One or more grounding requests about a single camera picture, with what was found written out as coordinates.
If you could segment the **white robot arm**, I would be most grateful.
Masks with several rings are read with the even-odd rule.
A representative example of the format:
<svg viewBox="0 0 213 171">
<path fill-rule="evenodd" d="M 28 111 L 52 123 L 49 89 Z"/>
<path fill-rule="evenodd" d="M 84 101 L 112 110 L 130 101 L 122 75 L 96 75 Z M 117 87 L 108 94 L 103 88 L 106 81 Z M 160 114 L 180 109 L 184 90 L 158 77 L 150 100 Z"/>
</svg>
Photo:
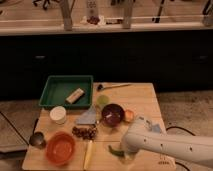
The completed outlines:
<svg viewBox="0 0 213 171">
<path fill-rule="evenodd" d="M 141 149 L 213 168 L 213 137 L 159 133 L 144 116 L 137 115 L 121 139 L 125 153 Z"/>
</svg>

